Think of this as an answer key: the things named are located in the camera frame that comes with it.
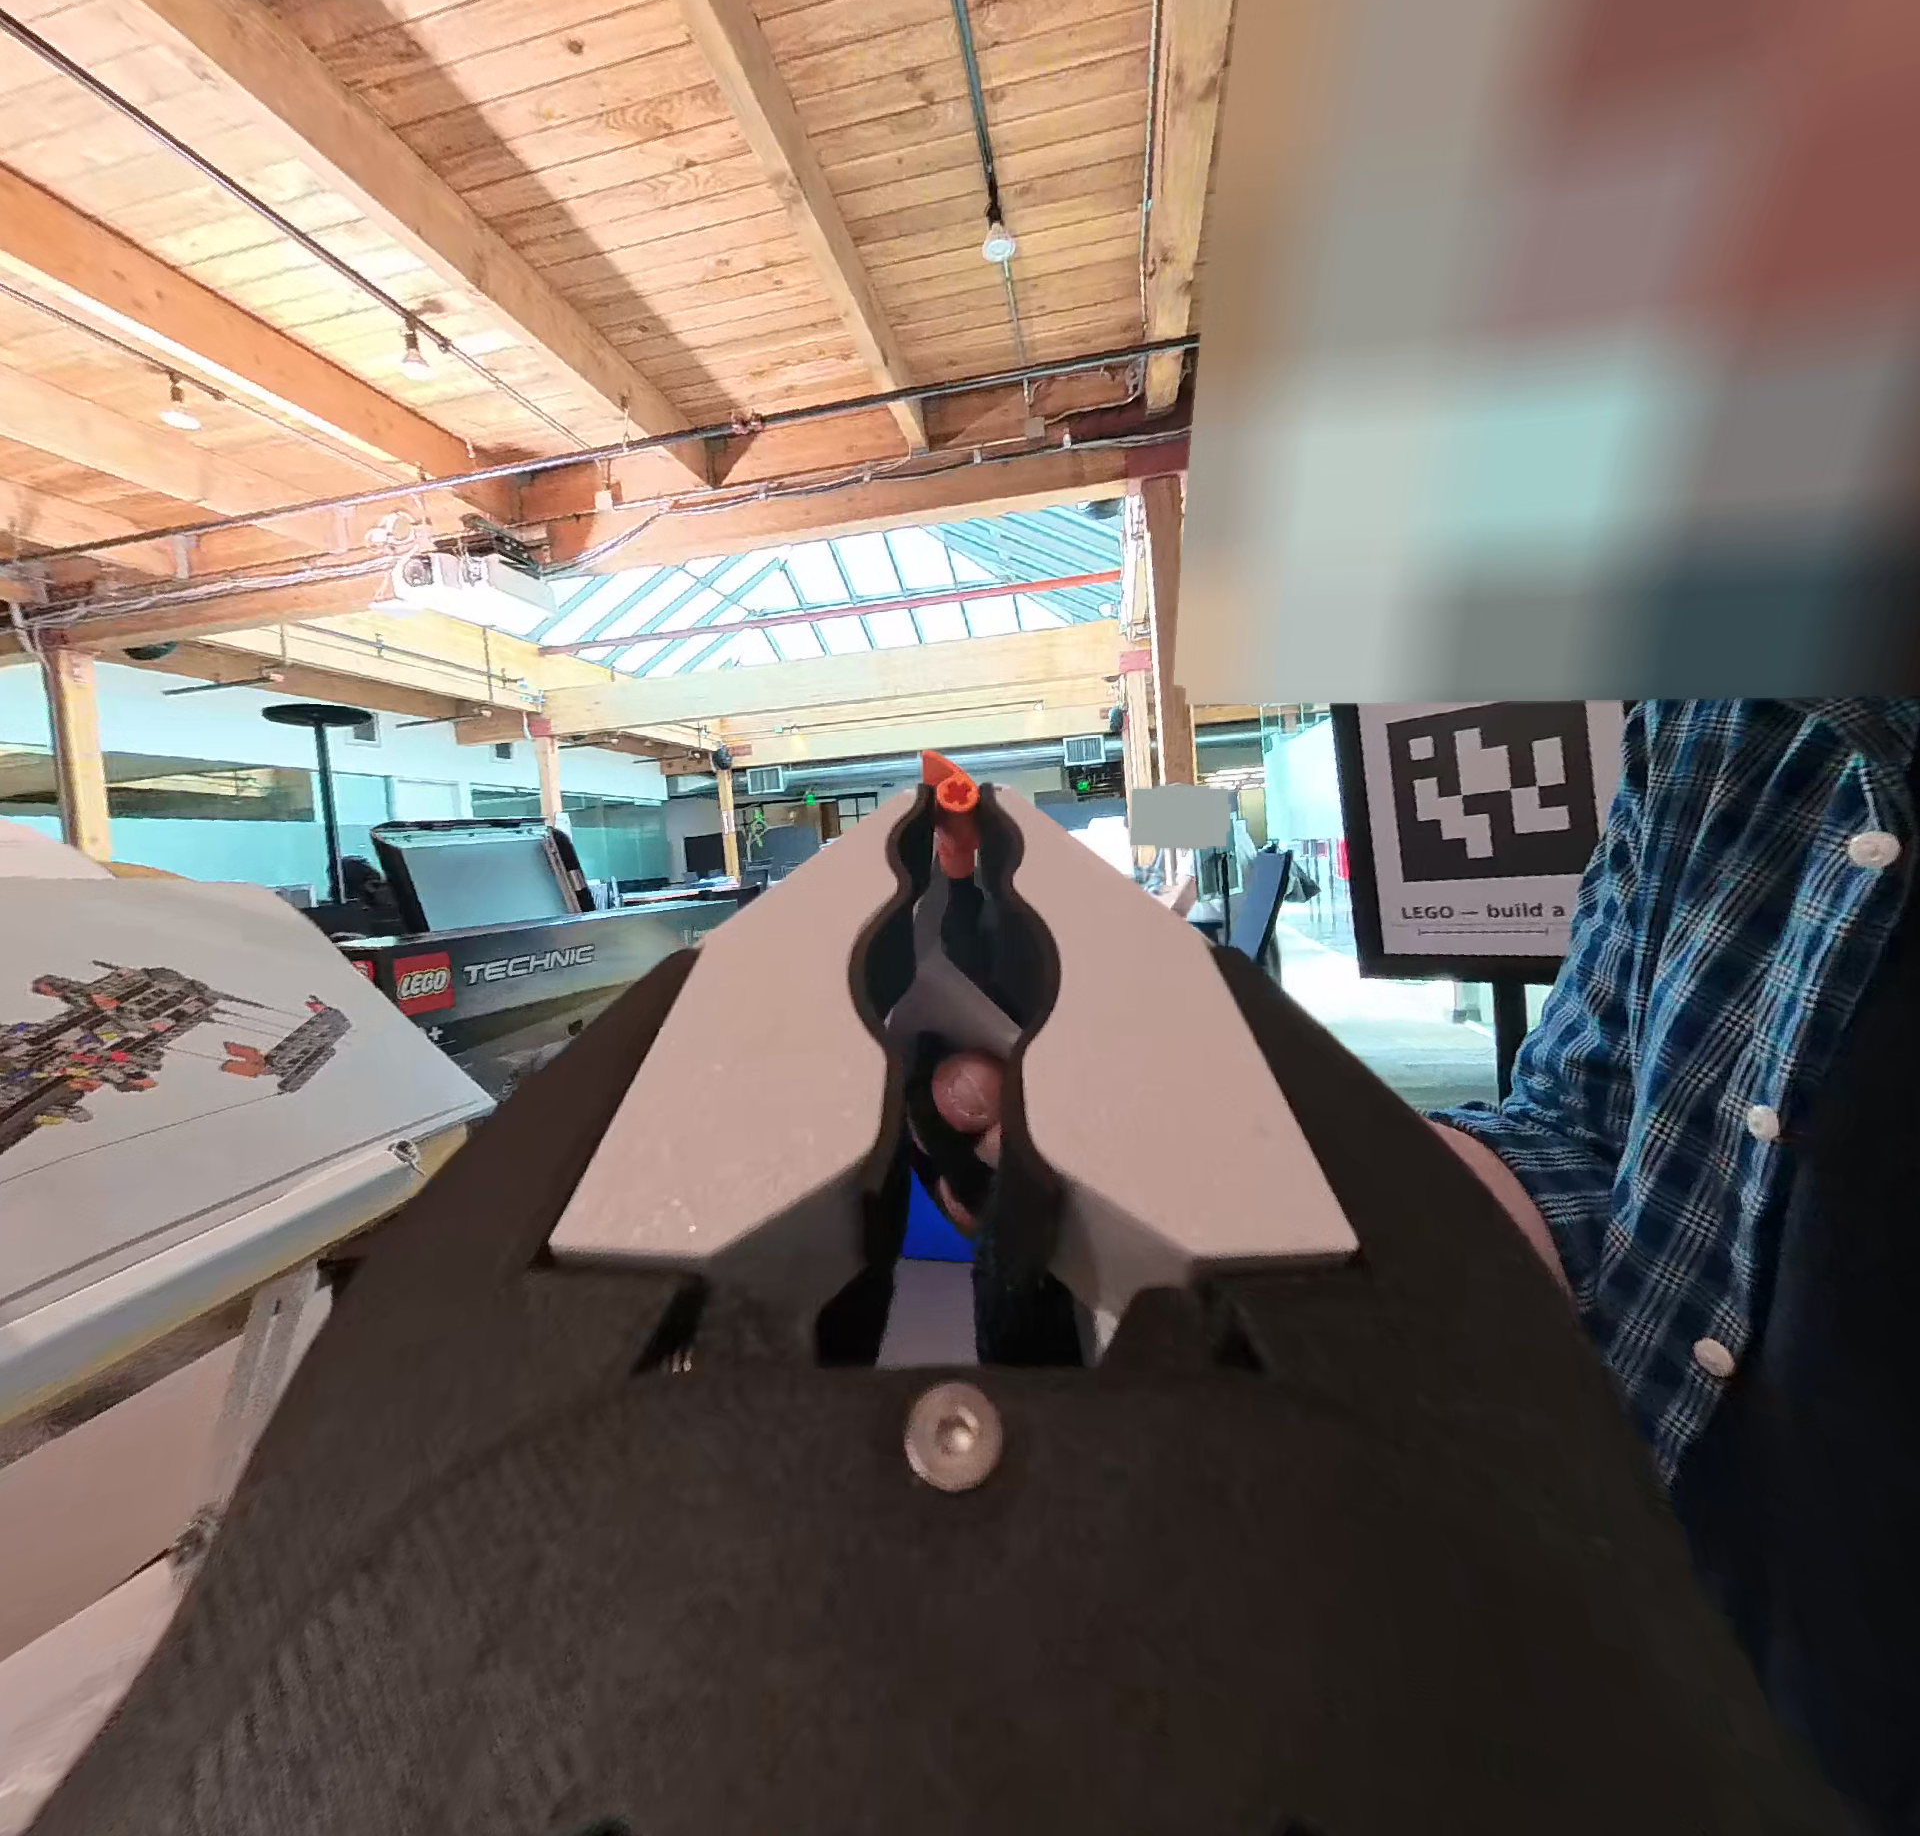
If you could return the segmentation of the person's right hand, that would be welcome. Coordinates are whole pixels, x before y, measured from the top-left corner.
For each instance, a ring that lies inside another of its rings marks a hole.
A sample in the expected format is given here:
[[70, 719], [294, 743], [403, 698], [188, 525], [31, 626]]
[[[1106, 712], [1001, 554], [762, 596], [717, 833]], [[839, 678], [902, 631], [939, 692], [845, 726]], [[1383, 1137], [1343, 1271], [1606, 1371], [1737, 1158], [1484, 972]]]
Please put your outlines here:
[[939, 1119], [987, 1167], [1001, 1158], [1002, 1079], [1005, 1063], [992, 1053], [948, 1053], [930, 1077]]

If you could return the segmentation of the glass skylight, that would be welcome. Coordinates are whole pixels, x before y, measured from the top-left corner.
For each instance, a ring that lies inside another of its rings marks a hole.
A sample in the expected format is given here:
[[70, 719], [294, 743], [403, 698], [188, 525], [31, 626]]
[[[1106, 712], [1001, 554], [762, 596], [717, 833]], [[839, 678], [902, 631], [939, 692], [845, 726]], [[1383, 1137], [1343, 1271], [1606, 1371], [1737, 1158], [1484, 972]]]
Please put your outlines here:
[[1116, 622], [1114, 500], [891, 527], [554, 584], [531, 641], [618, 677], [684, 677]]

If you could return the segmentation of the open grey case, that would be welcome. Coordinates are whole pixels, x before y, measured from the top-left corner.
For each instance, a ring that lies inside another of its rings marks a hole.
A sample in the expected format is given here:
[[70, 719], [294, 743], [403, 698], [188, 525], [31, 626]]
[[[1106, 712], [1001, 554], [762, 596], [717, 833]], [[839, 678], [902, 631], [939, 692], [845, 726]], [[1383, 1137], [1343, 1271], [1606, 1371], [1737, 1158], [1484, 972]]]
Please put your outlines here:
[[569, 838], [546, 820], [436, 818], [370, 828], [413, 934], [486, 930], [595, 913]]

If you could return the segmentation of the lego instruction booklet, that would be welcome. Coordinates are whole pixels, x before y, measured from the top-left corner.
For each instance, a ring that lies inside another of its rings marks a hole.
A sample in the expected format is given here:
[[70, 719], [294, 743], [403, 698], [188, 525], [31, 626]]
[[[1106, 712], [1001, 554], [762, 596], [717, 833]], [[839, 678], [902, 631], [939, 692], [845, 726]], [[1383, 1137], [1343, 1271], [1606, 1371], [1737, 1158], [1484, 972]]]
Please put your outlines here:
[[3, 823], [2, 1412], [381, 1218], [493, 1097], [272, 888]]

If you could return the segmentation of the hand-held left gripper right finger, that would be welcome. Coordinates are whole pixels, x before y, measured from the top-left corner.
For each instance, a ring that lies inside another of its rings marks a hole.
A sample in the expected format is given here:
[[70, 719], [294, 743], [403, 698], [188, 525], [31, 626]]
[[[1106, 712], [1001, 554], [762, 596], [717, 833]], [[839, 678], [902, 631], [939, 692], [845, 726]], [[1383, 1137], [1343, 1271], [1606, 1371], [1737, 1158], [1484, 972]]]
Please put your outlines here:
[[979, 787], [960, 968], [1019, 1027], [999, 1165], [960, 1140], [980, 1366], [1276, 1369], [1358, 1242], [1219, 950]]

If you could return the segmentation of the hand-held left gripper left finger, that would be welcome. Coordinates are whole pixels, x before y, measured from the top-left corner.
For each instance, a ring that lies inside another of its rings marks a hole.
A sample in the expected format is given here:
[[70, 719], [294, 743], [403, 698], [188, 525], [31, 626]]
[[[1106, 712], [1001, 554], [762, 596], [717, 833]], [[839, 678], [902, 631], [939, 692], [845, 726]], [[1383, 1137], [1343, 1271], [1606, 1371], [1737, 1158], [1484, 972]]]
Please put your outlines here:
[[876, 1365], [905, 1217], [919, 795], [704, 935], [546, 1247], [699, 1279], [825, 1365]]

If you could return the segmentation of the orange lego piece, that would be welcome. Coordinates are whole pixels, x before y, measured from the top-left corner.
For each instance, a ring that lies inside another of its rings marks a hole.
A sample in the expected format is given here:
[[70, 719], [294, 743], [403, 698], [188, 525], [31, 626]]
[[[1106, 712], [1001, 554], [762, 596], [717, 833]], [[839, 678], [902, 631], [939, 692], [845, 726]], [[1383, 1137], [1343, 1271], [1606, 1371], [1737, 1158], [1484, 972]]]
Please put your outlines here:
[[979, 789], [941, 751], [921, 751], [921, 781], [932, 796], [932, 854], [951, 880], [971, 880], [979, 848]]

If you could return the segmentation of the black round-top floor stand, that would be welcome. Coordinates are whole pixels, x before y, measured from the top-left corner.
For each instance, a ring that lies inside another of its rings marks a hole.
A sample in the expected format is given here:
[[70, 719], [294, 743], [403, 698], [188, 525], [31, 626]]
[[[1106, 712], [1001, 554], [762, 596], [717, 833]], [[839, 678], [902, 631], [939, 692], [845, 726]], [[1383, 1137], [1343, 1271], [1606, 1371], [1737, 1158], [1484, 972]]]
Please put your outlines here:
[[351, 733], [373, 719], [373, 712], [332, 700], [285, 700], [263, 708], [263, 719], [283, 729], [304, 730], [314, 750], [314, 790], [324, 832], [327, 904], [344, 904], [344, 854], [341, 841], [339, 803], [332, 781], [333, 733]]

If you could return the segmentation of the black lego set box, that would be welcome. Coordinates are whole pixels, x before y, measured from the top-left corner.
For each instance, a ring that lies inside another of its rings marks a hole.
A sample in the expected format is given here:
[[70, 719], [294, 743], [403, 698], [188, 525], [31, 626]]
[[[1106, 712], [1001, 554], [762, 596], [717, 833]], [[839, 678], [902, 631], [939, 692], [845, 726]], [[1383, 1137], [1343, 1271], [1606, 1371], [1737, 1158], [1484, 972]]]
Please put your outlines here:
[[560, 1053], [659, 962], [692, 950], [759, 886], [665, 888], [647, 902], [511, 925], [339, 938], [339, 950], [493, 1100]]

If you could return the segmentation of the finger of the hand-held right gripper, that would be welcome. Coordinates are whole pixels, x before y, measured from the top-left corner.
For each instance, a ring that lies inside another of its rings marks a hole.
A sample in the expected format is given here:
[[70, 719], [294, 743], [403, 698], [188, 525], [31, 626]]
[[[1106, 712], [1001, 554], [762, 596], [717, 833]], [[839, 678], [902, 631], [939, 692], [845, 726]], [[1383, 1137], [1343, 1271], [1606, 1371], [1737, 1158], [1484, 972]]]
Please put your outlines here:
[[928, 885], [912, 910], [912, 972], [884, 1018], [891, 1053], [912, 1059], [914, 1038], [930, 1034], [960, 1053], [1007, 1063], [1019, 1027], [947, 956], [943, 924], [951, 885]]

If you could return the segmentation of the white ceiling projector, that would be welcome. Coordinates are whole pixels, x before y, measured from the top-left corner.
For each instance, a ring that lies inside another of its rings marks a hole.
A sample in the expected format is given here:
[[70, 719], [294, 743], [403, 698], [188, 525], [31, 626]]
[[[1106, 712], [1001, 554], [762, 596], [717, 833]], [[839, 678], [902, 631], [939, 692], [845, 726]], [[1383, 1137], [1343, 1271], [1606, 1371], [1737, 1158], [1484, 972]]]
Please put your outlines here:
[[425, 550], [396, 560], [394, 602], [525, 636], [558, 612], [554, 590], [494, 552]]

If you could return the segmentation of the black and white tag sign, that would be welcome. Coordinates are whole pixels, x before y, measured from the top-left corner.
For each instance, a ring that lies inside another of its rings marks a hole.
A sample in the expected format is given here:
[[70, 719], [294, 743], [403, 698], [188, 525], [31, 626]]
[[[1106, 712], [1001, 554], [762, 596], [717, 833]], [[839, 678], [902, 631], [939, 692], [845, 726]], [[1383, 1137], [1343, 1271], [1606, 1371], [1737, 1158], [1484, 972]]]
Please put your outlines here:
[[1499, 1098], [1526, 991], [1569, 950], [1624, 719], [1616, 698], [1331, 705], [1358, 972], [1488, 985]]

